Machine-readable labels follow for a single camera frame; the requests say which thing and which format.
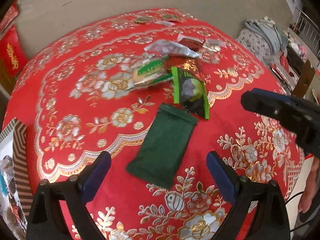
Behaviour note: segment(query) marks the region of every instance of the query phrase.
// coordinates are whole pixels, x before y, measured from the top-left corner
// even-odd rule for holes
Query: human hand
[[[320,160],[317,157],[314,157],[311,170],[306,181],[306,188],[299,201],[298,212],[302,211],[302,213],[306,213],[311,206],[311,202],[316,194],[316,180],[318,177],[319,163]]]

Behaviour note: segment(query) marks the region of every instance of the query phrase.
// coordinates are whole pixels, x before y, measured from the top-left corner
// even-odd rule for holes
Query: dark green packet
[[[189,113],[161,104],[138,155],[126,171],[170,189],[197,122]]]
[[[209,102],[204,83],[178,67],[172,67],[174,83],[173,102],[186,110],[209,119]]]

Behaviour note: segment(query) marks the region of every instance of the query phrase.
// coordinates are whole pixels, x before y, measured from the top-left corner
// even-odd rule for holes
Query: round table
[[[179,20],[172,27],[135,21],[172,15]],[[164,189],[130,175],[125,167],[137,155],[159,105],[173,104],[172,84],[127,88],[133,69],[153,56],[144,47],[158,39],[175,41],[179,33],[222,40],[227,48],[200,50],[210,119],[198,118],[174,186]],[[138,11],[75,30],[36,55],[17,81],[4,125],[17,117],[28,127],[33,192],[40,179],[65,180],[102,150],[111,154],[111,168],[87,204],[106,238],[207,240],[230,209],[206,168],[208,152],[217,151],[253,181],[276,179],[285,198],[301,170],[303,153],[294,135],[277,121],[242,108],[241,94],[255,87],[284,93],[262,63],[213,26],[175,9]],[[248,229],[250,215],[239,237]],[[65,219],[79,239],[67,212]],[[196,226],[200,222],[202,229]]]

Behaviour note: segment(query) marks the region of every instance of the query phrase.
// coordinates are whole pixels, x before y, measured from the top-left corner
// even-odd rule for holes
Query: metal railing
[[[320,29],[303,11],[296,8],[293,31],[305,42],[318,59],[320,59]]]

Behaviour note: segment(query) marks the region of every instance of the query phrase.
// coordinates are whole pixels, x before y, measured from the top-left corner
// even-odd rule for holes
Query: gray floor
[[[147,8],[179,8],[236,38],[248,18],[268,16],[287,28],[292,13],[285,0],[19,0],[16,20],[27,57],[92,21]]]

